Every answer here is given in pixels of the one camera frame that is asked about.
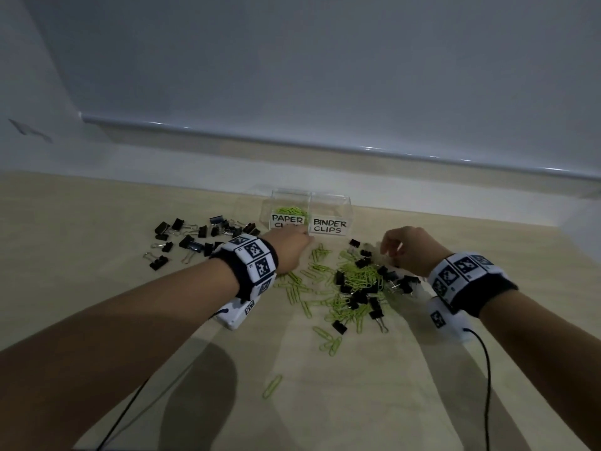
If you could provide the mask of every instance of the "person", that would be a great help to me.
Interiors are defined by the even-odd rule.
[[[304,226],[272,230],[278,273],[311,243]],[[382,254],[427,277],[453,253],[424,229],[386,232]],[[66,450],[141,385],[238,292],[220,258],[107,299],[0,352],[0,449]],[[601,341],[510,289],[478,313],[550,406],[601,450]]]

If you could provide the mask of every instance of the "table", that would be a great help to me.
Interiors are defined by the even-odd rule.
[[[246,222],[269,211],[259,196],[29,173],[0,177],[0,205],[0,348],[184,267],[177,247],[158,272],[142,259],[160,221],[224,214]],[[481,252],[526,294],[601,337],[600,270],[556,228],[356,207],[352,236],[374,243],[403,225],[425,227],[452,250]],[[318,242],[336,256],[347,240]],[[366,320],[330,357],[311,330],[327,326],[318,315],[307,319],[273,288],[237,331],[207,322],[152,376],[108,449],[483,449],[485,357],[477,341],[441,341],[422,306],[407,300],[387,312],[390,333]],[[492,448],[586,449],[472,323],[492,361]],[[283,381],[264,401],[277,374]],[[76,448],[95,448],[126,402]]]

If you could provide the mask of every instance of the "transparent acrylic box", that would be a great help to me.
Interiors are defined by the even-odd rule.
[[[273,190],[269,203],[269,229],[308,224],[310,201],[311,193],[308,191]]]
[[[309,232],[346,236],[353,224],[353,206],[349,196],[311,193]]]

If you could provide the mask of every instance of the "person's right arm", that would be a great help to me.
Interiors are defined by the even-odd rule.
[[[388,231],[380,251],[421,277],[452,254],[414,227]],[[491,299],[479,318],[576,435],[601,450],[601,341],[515,290]]]

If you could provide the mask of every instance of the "gray panel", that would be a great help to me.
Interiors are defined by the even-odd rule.
[[[601,0],[26,1],[86,120],[601,177]]]

